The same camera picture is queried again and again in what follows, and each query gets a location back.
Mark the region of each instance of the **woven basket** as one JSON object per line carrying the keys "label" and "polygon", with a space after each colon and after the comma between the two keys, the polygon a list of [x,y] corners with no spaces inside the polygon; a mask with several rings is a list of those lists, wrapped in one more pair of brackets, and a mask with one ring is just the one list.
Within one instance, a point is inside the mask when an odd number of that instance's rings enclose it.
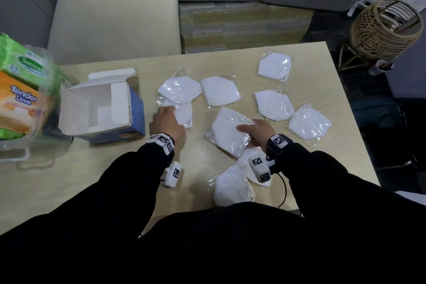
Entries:
{"label": "woven basket", "polygon": [[356,17],[351,44],[365,58],[392,58],[416,42],[422,31],[423,20],[413,7],[399,0],[381,0]]}

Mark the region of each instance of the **wire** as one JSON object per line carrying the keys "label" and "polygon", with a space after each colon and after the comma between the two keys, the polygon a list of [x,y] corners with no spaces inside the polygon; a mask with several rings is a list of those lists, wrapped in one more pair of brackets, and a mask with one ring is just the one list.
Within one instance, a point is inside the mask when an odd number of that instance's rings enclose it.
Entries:
{"label": "wire", "polygon": [[282,201],[282,203],[278,206],[278,209],[280,208],[280,206],[282,206],[285,202],[285,199],[287,199],[287,185],[285,184],[284,179],[282,178],[281,174],[278,174],[282,180],[282,182],[284,183],[284,189],[285,189],[285,195],[284,195],[284,200]]}

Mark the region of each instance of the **tabletop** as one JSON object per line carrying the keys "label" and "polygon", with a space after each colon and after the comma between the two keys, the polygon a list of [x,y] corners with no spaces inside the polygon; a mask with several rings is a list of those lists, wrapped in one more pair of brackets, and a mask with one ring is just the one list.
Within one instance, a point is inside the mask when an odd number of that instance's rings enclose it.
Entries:
{"label": "tabletop", "polygon": [[[287,120],[272,121],[275,131],[289,136],[310,151],[327,152],[342,163],[350,173],[378,184],[326,43],[271,47],[271,51],[291,56],[291,72],[285,83],[256,74],[264,50],[254,48],[87,63],[63,66],[63,69],[66,74],[84,82],[91,72],[134,68],[138,82],[133,81],[130,84],[138,88],[144,102],[147,131],[152,115],[157,111],[157,88],[180,68],[185,68],[196,80],[213,75],[229,73],[235,75],[242,98],[227,107],[249,118],[257,118],[254,92],[285,88],[285,93],[295,109],[307,101],[314,109],[321,111],[330,119],[333,125],[326,136],[314,146],[289,131]],[[193,127],[186,130],[186,137],[175,146],[175,160],[182,164],[184,172],[174,189],[159,187],[156,208],[147,229],[171,213],[202,210],[214,206],[213,192],[209,191],[206,179],[225,171],[235,161],[235,158],[203,138],[205,131],[210,129],[219,107],[207,109],[203,94],[192,102],[192,106]],[[34,157],[21,163],[2,163],[0,233],[30,217],[52,211],[96,182],[115,158],[125,152],[136,151],[147,138],[97,146],[76,138],[69,148],[38,152]],[[140,173],[141,175],[144,173],[142,166]],[[273,178],[270,187],[257,184],[251,186],[257,202],[278,206],[284,198],[284,185],[280,178]],[[290,187],[287,189],[287,200],[281,209],[297,209]]]}

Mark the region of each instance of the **cushion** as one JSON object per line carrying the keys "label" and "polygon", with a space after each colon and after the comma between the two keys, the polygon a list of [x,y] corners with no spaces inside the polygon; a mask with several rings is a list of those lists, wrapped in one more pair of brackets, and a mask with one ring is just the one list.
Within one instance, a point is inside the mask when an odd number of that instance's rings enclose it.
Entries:
{"label": "cushion", "polygon": [[57,0],[47,49],[59,65],[181,54],[178,0]]}

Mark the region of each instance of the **hand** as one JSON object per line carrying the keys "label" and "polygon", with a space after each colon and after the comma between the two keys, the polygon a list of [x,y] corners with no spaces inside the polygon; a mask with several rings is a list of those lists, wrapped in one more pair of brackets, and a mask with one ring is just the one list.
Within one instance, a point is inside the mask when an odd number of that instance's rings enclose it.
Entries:
{"label": "hand", "polygon": [[260,146],[266,153],[266,143],[270,137],[276,134],[275,130],[267,120],[253,119],[253,121],[256,123],[255,125],[238,125],[237,131],[250,134],[252,141],[254,140],[253,145]]}
{"label": "hand", "polygon": [[183,136],[185,128],[178,124],[174,111],[173,106],[159,107],[157,113],[152,116],[150,135],[165,133],[173,137],[173,140],[177,143]]}

